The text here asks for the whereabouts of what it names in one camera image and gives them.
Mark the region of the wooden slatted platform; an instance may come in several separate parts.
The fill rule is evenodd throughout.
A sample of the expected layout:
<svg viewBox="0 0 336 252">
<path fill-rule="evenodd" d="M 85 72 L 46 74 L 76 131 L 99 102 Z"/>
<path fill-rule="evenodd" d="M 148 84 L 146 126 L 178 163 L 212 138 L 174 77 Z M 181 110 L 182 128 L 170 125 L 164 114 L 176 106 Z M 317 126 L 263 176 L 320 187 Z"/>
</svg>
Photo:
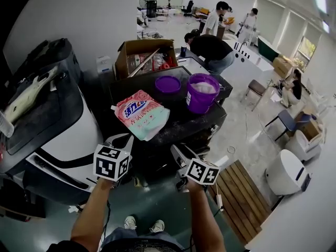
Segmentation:
<svg viewBox="0 0 336 252">
<path fill-rule="evenodd" d="M 271 214 L 271 207 L 239 160 L 222 170 L 208 191 L 213 200 L 222 197 L 222 213 L 243 245 L 261 232 Z"/>
</svg>

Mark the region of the brown seat stool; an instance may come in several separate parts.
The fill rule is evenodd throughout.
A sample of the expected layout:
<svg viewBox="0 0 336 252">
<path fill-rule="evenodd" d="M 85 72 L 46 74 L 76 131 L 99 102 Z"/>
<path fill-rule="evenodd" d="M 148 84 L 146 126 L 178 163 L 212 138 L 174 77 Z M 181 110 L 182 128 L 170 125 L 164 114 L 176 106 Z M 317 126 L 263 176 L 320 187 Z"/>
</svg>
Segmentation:
<svg viewBox="0 0 336 252">
<path fill-rule="evenodd" d="M 242 99 L 240 100 L 241 102 L 247 98 L 249 92 L 252 91 L 253 93 L 255 93 L 256 95 L 259 96 L 259 99 L 258 101 L 256 102 L 256 104 L 254 105 L 252 111 L 254 111 L 258 104 L 260 103 L 261 99 L 263 98 L 263 96 L 265 95 L 266 91 L 267 91 L 267 88 L 264 87 L 262 84 L 260 84 L 257 80 L 253 79 L 248 87 L 247 87 L 247 90 L 245 91 Z"/>
</svg>

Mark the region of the small white box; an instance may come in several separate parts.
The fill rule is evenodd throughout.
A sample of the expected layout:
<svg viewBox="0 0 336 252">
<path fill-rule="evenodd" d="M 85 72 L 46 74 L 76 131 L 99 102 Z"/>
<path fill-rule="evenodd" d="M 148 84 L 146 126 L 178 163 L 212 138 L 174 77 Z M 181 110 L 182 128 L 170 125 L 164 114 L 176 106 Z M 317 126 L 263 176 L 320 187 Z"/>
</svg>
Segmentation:
<svg viewBox="0 0 336 252">
<path fill-rule="evenodd" d="M 108 72 L 112 70 L 112 60 L 109 56 L 96 58 L 97 73 Z"/>
</svg>

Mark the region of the black washing machine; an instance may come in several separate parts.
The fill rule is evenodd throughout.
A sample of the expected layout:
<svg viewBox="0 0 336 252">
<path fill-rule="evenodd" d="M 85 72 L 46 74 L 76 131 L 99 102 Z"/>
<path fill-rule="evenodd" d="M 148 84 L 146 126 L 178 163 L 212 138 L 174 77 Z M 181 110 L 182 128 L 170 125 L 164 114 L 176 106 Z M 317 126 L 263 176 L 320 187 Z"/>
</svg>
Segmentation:
<svg viewBox="0 0 336 252">
<path fill-rule="evenodd" d="M 155 81 L 161 76 L 173 76 L 181 82 L 180 91 L 164 94 L 157 90 Z M 135 139 L 132 148 L 132 170 L 143 187 L 159 183 L 174 176 L 178 164 L 172 157 L 172 144 L 184 143 L 193 151 L 207 146 L 210 139 L 224 123 L 227 116 L 222 104 L 233 87 L 221 76 L 214 78 L 220 84 L 215 102 L 206 114 L 193 114 L 187 108 L 187 83 L 191 73 L 183 66 L 125 78 L 110 84 L 110 96 L 115 105 L 139 90 L 145 91 L 155 101 L 170 110 L 166 125 L 150 141 Z"/>
</svg>

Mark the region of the dark blue chair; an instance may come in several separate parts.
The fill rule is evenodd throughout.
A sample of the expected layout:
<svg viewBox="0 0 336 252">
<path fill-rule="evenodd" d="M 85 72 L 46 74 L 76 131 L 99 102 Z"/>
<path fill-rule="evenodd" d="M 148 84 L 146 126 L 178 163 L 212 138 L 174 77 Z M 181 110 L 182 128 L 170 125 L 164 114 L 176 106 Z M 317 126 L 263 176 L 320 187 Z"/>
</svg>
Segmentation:
<svg viewBox="0 0 336 252">
<path fill-rule="evenodd" d="M 285 126 L 285 130 L 281 135 L 279 135 L 275 141 L 280 139 L 287 132 L 295 132 L 305 124 L 309 123 L 312 118 L 311 114 L 302 113 L 299 120 L 295 120 L 287 110 L 282 110 L 275 118 L 273 118 L 269 123 L 265 125 L 268 127 L 271 123 L 279 119 L 281 123 Z"/>
</svg>

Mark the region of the person's left shoe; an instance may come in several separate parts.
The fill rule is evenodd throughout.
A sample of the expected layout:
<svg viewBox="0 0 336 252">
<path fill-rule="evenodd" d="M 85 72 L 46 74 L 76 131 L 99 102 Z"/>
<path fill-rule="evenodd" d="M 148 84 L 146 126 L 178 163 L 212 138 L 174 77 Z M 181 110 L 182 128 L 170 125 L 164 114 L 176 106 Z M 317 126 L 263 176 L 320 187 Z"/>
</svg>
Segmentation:
<svg viewBox="0 0 336 252">
<path fill-rule="evenodd" d="M 127 216 L 124 221 L 124 228 L 130 230 L 136 230 L 137 224 L 134 216 Z"/>
</svg>

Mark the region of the person's right forearm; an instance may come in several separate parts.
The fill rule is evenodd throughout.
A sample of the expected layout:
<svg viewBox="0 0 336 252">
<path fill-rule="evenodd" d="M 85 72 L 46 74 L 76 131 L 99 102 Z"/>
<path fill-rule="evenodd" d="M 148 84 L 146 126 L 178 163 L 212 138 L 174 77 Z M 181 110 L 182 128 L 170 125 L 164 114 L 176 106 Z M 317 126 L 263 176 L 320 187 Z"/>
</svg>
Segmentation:
<svg viewBox="0 0 336 252">
<path fill-rule="evenodd" d="M 224 238 L 210 209 L 203 187 L 188 180 L 192 212 L 192 236 L 197 252 L 226 252 Z"/>
</svg>

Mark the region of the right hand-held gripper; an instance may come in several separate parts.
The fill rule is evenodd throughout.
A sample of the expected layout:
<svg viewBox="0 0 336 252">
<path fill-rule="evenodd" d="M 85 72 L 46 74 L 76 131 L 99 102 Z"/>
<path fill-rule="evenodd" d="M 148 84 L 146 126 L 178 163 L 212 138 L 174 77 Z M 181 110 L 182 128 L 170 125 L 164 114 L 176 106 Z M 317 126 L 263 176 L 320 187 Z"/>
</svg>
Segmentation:
<svg viewBox="0 0 336 252">
<path fill-rule="evenodd" d="M 189 180 L 201 185 L 204 190 L 208 185 L 215 184 L 220 167 L 202 160 L 185 144 L 173 144 L 170 150 L 179 166 L 177 174 L 180 180 L 176 184 L 178 191 L 187 191 L 186 185 Z"/>
</svg>

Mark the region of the black and white machine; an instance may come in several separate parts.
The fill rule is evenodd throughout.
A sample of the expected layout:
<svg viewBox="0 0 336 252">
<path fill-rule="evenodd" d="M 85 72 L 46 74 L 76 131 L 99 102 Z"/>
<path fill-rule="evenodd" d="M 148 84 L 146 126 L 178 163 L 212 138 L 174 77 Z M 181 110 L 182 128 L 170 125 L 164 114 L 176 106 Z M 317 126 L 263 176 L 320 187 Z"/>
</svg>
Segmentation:
<svg viewBox="0 0 336 252">
<path fill-rule="evenodd" d="M 0 133 L 0 188 L 19 188 L 66 205 L 84 204 L 97 179 L 93 154 L 103 137 L 82 92 L 72 45 L 46 40 L 0 86 L 0 110 L 13 125 Z"/>
</svg>

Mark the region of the open cardboard box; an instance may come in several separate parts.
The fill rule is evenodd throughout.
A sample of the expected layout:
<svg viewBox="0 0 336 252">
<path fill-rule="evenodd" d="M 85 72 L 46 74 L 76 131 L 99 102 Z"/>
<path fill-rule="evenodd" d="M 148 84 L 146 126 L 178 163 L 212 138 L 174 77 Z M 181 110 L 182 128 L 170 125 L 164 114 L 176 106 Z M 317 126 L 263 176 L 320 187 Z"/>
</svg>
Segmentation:
<svg viewBox="0 0 336 252">
<path fill-rule="evenodd" d="M 118 80 L 177 66 L 174 43 L 170 39 L 137 39 L 122 43 L 115 62 Z"/>
</svg>

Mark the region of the black office chair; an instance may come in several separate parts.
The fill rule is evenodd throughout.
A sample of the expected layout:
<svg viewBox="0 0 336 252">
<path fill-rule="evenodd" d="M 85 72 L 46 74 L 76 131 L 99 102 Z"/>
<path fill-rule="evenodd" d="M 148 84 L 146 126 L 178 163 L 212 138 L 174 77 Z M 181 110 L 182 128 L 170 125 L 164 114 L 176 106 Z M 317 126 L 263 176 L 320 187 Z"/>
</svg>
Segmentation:
<svg viewBox="0 0 336 252">
<path fill-rule="evenodd" d="M 181 12 L 183 13 L 183 16 L 192 16 L 193 5 L 193 1 L 190 0 L 187 6 L 182 6 Z"/>
</svg>

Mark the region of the purple plastic bucket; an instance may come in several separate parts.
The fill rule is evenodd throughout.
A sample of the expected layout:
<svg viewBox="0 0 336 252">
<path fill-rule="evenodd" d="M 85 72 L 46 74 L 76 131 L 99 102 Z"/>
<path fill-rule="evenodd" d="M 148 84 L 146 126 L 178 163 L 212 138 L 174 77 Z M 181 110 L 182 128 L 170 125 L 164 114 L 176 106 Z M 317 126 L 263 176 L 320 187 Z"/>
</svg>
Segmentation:
<svg viewBox="0 0 336 252">
<path fill-rule="evenodd" d="M 205 114 L 219 94 L 219 82 L 211 75 L 195 73 L 187 82 L 187 108 L 196 114 Z"/>
</svg>

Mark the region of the purple bucket lid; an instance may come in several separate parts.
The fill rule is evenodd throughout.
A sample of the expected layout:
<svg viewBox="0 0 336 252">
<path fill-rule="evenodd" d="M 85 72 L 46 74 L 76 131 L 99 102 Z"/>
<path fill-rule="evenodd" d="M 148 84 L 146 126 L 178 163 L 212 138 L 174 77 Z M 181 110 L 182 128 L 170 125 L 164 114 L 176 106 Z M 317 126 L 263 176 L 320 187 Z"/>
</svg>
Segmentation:
<svg viewBox="0 0 336 252">
<path fill-rule="evenodd" d="M 181 88 L 181 82 L 173 76 L 161 76 L 156 79 L 155 87 L 162 93 L 176 93 Z"/>
</svg>

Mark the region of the clear plastic bottle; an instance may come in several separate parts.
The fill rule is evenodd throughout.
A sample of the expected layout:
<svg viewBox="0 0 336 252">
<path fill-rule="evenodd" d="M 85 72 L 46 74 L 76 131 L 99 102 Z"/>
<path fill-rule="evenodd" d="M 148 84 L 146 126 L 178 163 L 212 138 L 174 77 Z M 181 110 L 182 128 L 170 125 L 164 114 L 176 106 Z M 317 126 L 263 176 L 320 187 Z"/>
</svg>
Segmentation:
<svg viewBox="0 0 336 252">
<path fill-rule="evenodd" d="M 14 133 L 14 126 L 10 123 L 4 116 L 4 114 L 0 111 L 0 131 L 1 133 L 10 138 Z"/>
</svg>

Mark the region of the green bathtub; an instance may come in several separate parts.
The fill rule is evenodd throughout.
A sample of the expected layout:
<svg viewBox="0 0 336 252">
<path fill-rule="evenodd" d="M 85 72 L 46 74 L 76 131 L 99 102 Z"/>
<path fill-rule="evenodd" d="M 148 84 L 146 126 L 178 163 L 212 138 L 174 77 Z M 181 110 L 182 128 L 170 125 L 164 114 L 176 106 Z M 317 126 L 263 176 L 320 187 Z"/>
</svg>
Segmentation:
<svg viewBox="0 0 336 252">
<path fill-rule="evenodd" d="M 274 48 L 268 40 L 264 39 L 260 35 L 258 36 L 258 51 L 270 62 L 273 62 L 274 59 L 280 55 L 280 51 Z"/>
</svg>

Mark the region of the person's shoe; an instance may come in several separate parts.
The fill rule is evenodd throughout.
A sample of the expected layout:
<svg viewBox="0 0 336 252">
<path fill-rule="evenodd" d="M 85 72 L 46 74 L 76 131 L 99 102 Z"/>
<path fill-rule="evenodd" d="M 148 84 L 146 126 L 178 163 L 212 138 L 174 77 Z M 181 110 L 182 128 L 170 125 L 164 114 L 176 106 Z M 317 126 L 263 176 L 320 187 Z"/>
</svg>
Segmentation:
<svg viewBox="0 0 336 252">
<path fill-rule="evenodd" d="M 151 233 L 161 233 L 165 229 L 165 223 L 161 219 L 158 219 L 152 227 L 150 227 L 150 232 Z"/>
<path fill-rule="evenodd" d="M 137 224 L 134 216 L 127 216 L 124 221 L 124 228 L 130 230 L 136 230 Z"/>
</svg>

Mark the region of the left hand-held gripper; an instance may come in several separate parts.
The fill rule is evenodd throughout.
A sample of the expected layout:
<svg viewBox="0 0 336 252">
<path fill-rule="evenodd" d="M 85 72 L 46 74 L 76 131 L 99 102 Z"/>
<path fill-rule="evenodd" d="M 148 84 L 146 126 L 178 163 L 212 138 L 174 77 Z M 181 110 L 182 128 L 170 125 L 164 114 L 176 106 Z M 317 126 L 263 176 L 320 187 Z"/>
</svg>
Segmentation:
<svg viewBox="0 0 336 252">
<path fill-rule="evenodd" d="M 93 174 L 118 182 L 129 170 L 133 141 L 132 134 L 121 133 L 98 144 L 93 154 Z"/>
</svg>

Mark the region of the pink detergent pouch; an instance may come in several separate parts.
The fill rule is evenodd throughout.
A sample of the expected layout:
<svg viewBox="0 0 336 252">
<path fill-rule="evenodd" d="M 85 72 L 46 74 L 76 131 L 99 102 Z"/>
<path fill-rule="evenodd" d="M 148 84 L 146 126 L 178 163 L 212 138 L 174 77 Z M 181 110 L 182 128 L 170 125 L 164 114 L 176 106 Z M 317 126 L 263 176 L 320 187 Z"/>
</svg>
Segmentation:
<svg viewBox="0 0 336 252">
<path fill-rule="evenodd" d="M 167 123 L 170 110 L 143 90 L 111 106 L 116 117 L 140 141 L 151 140 Z"/>
</svg>

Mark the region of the person's left forearm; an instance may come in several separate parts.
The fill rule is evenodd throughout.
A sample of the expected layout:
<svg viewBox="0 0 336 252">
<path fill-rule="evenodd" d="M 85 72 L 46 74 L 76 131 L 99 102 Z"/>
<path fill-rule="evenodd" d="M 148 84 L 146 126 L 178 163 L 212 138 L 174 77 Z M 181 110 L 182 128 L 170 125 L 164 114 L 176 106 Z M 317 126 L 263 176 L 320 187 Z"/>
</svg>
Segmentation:
<svg viewBox="0 0 336 252">
<path fill-rule="evenodd" d="M 70 240 L 75 241 L 89 252 L 97 252 L 104 227 L 105 208 L 113 182 L 98 179 L 89 199 L 77 218 Z"/>
</svg>

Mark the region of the white round tub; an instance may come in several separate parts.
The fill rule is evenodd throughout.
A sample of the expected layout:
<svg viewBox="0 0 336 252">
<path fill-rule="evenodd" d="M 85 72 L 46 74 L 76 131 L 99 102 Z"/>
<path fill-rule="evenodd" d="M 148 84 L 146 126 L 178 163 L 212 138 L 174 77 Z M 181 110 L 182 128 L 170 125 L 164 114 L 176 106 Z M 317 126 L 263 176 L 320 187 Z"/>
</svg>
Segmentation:
<svg viewBox="0 0 336 252">
<path fill-rule="evenodd" d="M 286 149 L 281 150 L 266 168 L 265 176 L 270 189 L 277 196 L 304 192 L 311 180 L 301 161 Z"/>
</svg>

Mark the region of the person's right shoe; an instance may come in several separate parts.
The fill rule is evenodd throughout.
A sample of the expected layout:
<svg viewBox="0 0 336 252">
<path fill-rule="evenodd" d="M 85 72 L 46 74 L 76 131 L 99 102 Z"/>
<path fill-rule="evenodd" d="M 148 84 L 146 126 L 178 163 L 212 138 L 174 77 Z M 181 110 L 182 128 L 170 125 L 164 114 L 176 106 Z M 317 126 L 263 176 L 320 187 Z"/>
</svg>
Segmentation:
<svg viewBox="0 0 336 252">
<path fill-rule="evenodd" d="M 165 223 L 161 219 L 158 219 L 152 227 L 150 227 L 150 232 L 151 233 L 161 233 L 165 229 Z"/>
</svg>

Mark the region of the white rectangular bathtub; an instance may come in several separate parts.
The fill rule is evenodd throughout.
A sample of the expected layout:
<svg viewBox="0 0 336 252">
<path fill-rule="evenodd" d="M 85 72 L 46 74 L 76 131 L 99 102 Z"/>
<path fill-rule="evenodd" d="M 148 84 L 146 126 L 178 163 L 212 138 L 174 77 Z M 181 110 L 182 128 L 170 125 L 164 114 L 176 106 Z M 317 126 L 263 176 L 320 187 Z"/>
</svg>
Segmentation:
<svg viewBox="0 0 336 252">
<path fill-rule="evenodd" d="M 261 76 L 271 76 L 274 68 L 263 57 L 249 49 L 246 45 L 236 40 L 223 40 L 233 50 L 234 62 L 222 72 L 223 77 L 236 74 L 259 78 Z"/>
</svg>

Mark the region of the dark cabinet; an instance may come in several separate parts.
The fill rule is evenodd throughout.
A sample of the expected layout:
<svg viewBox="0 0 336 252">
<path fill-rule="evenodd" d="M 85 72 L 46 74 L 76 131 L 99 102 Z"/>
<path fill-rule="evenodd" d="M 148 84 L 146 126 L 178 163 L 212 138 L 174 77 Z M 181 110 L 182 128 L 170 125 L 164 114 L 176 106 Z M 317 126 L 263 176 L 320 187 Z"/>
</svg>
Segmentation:
<svg viewBox="0 0 336 252">
<path fill-rule="evenodd" d="M 9 179 L 0 180 L 0 215 L 28 222 L 32 218 L 46 218 L 42 197 L 21 188 Z"/>
</svg>

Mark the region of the black standing fan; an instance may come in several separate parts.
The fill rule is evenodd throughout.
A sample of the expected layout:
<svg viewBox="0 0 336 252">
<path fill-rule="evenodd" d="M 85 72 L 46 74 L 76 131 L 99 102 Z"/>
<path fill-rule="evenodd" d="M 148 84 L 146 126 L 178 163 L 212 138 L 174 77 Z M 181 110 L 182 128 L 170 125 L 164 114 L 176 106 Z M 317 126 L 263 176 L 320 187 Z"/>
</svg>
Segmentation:
<svg viewBox="0 0 336 252">
<path fill-rule="evenodd" d="M 157 1 L 156 0 L 139 0 L 139 6 L 145 10 L 148 18 L 156 17 Z"/>
</svg>

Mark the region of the person's black patterned shirt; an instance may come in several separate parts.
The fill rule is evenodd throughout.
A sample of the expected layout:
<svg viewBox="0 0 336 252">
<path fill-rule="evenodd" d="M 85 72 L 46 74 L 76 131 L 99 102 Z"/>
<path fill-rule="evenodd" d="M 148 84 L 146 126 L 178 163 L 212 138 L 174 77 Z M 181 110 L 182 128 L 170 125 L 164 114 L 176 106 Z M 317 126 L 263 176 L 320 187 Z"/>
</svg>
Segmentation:
<svg viewBox="0 0 336 252">
<path fill-rule="evenodd" d="M 83 245 L 63 240 L 51 244 L 46 252 L 89 252 Z M 160 239 L 119 239 L 105 244 L 98 252 L 183 252 L 179 246 Z"/>
</svg>

